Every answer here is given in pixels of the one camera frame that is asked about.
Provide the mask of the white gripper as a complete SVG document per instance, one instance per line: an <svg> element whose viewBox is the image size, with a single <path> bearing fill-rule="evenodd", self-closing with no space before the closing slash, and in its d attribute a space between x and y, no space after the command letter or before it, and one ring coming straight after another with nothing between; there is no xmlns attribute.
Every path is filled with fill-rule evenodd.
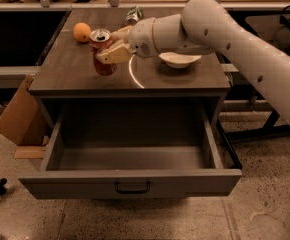
<svg viewBox="0 0 290 240"><path fill-rule="evenodd" d="M96 53L96 58L102 64L118 64L127 62L133 54L141 58L158 55L154 44L153 26L155 19L148 18L136 23L133 27L125 26L111 33L114 41L109 48L103 48Z"/></svg>

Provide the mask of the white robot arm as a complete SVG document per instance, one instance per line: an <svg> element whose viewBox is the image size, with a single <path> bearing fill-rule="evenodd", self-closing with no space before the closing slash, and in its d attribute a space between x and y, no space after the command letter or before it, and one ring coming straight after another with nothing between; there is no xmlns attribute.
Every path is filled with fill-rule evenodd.
<svg viewBox="0 0 290 240"><path fill-rule="evenodd" d="M141 20L113 33L114 44L97 53L103 64L165 52L219 52L290 126L290 56L243 29L215 0L190 0L179 14Z"/></svg>

